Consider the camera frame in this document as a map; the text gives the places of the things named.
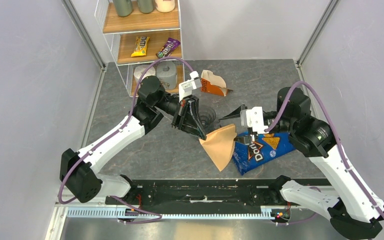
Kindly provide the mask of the white wire wooden shelf rack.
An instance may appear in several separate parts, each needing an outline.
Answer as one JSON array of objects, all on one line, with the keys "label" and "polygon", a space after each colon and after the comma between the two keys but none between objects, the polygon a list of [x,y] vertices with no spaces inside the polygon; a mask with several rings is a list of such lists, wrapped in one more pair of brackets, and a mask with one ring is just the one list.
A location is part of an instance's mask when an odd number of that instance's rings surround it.
[{"label": "white wire wooden shelf rack", "polygon": [[155,63],[157,70],[162,61],[172,62],[176,73],[161,82],[169,93],[178,93],[185,79],[185,64],[179,60],[183,39],[178,0],[99,0],[94,16],[130,97],[139,80],[136,69]]}]

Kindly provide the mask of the orange coffee filter package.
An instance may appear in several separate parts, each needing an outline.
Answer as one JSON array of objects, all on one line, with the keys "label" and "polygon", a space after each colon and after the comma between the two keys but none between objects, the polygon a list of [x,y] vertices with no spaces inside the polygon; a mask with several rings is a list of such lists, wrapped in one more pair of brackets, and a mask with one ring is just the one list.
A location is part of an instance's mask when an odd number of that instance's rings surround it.
[{"label": "orange coffee filter package", "polygon": [[225,80],[214,74],[212,71],[204,69],[201,72],[201,88],[200,91],[207,94],[226,97],[228,93],[232,92],[232,89],[227,87]]}]

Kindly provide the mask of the black coffee dripper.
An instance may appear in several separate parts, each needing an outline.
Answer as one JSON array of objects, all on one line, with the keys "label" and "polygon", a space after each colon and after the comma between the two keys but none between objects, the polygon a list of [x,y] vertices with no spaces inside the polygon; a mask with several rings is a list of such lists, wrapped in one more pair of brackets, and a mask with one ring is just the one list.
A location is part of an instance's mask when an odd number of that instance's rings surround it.
[{"label": "black coffee dripper", "polygon": [[204,128],[209,128],[216,120],[215,110],[207,105],[200,105],[198,116]]}]

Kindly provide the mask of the brown paper coffee filter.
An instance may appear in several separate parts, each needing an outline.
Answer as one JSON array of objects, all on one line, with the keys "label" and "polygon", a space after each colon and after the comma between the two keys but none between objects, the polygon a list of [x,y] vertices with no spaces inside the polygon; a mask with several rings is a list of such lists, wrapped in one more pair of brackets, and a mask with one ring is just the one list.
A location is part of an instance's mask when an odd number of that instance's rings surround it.
[{"label": "brown paper coffee filter", "polygon": [[235,149],[236,126],[229,124],[206,135],[199,142],[216,168],[221,172],[230,162]]}]

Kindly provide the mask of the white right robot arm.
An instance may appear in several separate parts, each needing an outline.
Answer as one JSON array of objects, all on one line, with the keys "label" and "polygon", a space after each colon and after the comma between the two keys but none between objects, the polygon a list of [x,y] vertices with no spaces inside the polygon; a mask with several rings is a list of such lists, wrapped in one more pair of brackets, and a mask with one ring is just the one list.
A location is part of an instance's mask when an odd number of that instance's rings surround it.
[{"label": "white right robot arm", "polygon": [[276,111],[241,105],[227,118],[240,118],[251,137],[287,133],[289,143],[318,167],[336,191],[336,195],[328,195],[281,175],[269,186],[272,203],[305,207],[323,216],[349,240],[373,239],[382,231],[384,200],[351,164],[331,119],[311,115],[311,100],[297,85],[278,91]]}]

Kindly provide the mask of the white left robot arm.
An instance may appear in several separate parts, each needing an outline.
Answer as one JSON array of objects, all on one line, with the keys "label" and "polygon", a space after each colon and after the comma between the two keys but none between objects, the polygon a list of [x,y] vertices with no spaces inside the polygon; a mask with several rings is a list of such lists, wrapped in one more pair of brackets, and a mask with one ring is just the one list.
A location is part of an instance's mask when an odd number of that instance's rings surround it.
[{"label": "white left robot arm", "polygon": [[137,91],[136,103],[128,115],[101,138],[77,151],[71,148],[61,156],[60,180],[73,194],[74,200],[87,203],[99,193],[117,196],[124,204],[132,204],[137,191],[125,176],[100,175],[102,167],[125,147],[152,131],[164,113],[173,117],[171,126],[201,140],[207,138],[199,117],[199,99],[192,94],[202,86],[196,71],[179,84],[179,92],[171,94],[154,76],[144,78]]}]

